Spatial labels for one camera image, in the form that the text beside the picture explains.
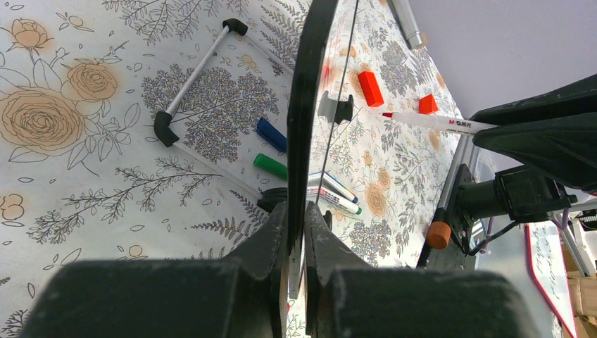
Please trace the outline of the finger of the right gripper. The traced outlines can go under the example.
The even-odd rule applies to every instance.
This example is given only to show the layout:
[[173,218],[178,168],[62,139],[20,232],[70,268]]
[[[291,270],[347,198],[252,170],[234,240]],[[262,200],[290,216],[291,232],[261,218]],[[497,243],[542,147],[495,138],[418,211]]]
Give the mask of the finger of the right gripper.
[[477,111],[470,119],[490,125],[512,125],[596,111],[596,75],[519,101]]
[[473,143],[528,165],[566,187],[596,191],[595,112],[482,130]]

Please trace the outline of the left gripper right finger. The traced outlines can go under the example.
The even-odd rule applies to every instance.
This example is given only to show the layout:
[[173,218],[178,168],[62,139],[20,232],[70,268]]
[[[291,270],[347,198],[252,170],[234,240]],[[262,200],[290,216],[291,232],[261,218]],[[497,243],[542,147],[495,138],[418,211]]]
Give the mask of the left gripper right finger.
[[312,337],[538,337],[516,288],[483,271],[375,268],[306,206],[306,333]]

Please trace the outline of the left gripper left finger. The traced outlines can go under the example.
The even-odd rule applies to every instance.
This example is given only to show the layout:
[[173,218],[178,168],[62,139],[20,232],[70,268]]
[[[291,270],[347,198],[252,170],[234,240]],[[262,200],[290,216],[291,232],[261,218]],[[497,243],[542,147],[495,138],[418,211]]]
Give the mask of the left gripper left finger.
[[287,206],[220,259],[80,261],[54,275],[23,337],[283,337]]

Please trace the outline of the red capped whiteboard marker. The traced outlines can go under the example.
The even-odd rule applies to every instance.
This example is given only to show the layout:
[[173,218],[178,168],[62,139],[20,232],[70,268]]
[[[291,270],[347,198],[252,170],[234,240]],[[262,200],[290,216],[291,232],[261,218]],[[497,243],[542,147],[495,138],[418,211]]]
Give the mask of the red capped whiteboard marker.
[[480,123],[472,120],[462,120],[449,118],[440,115],[422,115],[417,113],[385,112],[382,116],[400,123],[425,127],[440,132],[450,132],[473,136],[482,130],[488,130],[497,127],[488,123]]

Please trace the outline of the white whiteboard black frame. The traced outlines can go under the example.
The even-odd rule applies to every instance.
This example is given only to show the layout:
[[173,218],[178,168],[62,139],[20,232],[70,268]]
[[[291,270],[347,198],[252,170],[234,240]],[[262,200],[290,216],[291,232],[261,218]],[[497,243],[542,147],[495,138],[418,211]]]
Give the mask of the white whiteboard black frame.
[[306,206],[320,197],[307,196],[308,187],[323,187],[323,180],[308,181],[311,173],[324,172],[335,125],[353,116],[353,98],[343,100],[340,84],[353,40],[357,1],[312,1],[297,23],[299,33],[288,37],[291,48],[283,60],[283,42],[276,41],[266,55],[292,78],[287,102],[288,180],[281,187],[257,190],[252,181],[218,165],[235,159],[240,132],[256,132],[260,118],[277,112],[274,89],[260,77],[246,74],[233,79],[222,68],[193,69],[172,65],[144,79],[142,98],[153,111],[153,131],[166,147],[175,146],[227,179],[238,194],[253,199],[253,209],[267,220],[277,204],[287,206],[287,296],[298,293],[299,265]]

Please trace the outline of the white paper sign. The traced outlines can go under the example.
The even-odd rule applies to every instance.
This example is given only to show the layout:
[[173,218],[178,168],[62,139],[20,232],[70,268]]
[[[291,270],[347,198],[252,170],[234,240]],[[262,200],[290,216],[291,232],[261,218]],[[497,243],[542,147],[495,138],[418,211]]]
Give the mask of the white paper sign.
[[558,227],[529,223],[525,227],[529,274],[564,331],[576,337],[574,313]]

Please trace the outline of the green capped marker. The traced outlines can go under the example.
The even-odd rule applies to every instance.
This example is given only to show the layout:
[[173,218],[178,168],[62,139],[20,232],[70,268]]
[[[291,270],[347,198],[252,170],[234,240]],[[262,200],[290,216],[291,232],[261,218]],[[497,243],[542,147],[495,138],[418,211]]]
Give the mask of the green capped marker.
[[349,201],[343,196],[336,194],[324,187],[308,187],[306,190],[307,196],[321,197],[325,201],[348,211],[349,213],[360,215],[362,208],[356,203]]

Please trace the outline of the black capped marker by board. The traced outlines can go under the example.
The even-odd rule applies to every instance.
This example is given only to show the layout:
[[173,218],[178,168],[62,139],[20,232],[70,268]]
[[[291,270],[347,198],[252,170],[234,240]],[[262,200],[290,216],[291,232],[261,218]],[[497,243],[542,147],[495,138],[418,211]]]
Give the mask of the black capped marker by board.
[[340,181],[338,181],[333,176],[331,176],[329,173],[317,172],[317,173],[311,173],[308,175],[309,182],[314,182],[319,179],[322,179],[324,183],[327,183],[328,186],[330,186],[336,192],[340,193],[340,195],[342,195],[349,201],[351,201],[355,204],[358,203],[358,197],[352,191],[350,191],[347,187],[345,187],[342,183],[340,183]]

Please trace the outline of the green marker cap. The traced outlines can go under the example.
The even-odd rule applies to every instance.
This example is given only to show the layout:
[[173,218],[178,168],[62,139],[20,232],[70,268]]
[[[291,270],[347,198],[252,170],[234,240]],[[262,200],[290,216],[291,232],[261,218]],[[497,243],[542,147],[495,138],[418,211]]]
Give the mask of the green marker cap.
[[273,158],[266,156],[265,154],[259,153],[254,158],[253,165],[267,173],[274,175],[275,177],[278,177],[281,180],[288,180],[287,167]]

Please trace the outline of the red triangular block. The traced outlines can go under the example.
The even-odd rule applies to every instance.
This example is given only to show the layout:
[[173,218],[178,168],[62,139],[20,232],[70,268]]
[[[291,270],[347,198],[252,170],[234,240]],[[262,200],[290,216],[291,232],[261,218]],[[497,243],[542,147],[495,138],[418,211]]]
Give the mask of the red triangular block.
[[439,107],[436,104],[436,100],[433,94],[428,94],[419,100],[419,114],[429,115],[436,113]]

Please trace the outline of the blue marker cap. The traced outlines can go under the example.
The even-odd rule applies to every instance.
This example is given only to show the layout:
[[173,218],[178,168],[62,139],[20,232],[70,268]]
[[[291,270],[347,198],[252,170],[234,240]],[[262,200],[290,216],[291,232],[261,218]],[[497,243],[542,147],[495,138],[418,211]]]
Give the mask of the blue marker cap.
[[266,119],[259,119],[256,133],[279,152],[287,152],[287,138]]

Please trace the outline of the silver grey microphone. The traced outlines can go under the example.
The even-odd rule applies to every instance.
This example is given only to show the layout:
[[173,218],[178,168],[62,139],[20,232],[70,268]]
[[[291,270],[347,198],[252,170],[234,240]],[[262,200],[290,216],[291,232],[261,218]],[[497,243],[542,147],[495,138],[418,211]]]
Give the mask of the silver grey microphone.
[[425,34],[419,29],[409,0],[390,0],[388,5],[410,50],[427,45]]

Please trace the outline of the small red cube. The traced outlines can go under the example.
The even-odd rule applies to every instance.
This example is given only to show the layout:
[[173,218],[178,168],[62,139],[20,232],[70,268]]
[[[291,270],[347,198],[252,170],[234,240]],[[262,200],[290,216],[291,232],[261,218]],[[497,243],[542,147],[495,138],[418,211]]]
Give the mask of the small red cube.
[[384,104],[377,78],[373,72],[363,71],[359,73],[358,80],[369,107],[376,108]]

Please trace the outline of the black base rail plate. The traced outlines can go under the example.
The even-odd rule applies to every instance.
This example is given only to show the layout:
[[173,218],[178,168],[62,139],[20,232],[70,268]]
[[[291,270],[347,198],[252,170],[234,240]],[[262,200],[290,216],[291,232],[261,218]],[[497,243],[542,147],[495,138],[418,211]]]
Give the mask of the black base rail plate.
[[451,240],[448,246],[442,250],[432,249],[424,243],[417,261],[417,268],[436,271],[474,270],[475,257],[464,252],[470,243],[465,232],[472,229],[474,221],[468,214],[463,213],[457,198],[458,191],[462,186],[474,182],[475,179],[465,164],[457,165],[449,172],[432,222],[443,221],[449,224],[452,229]]

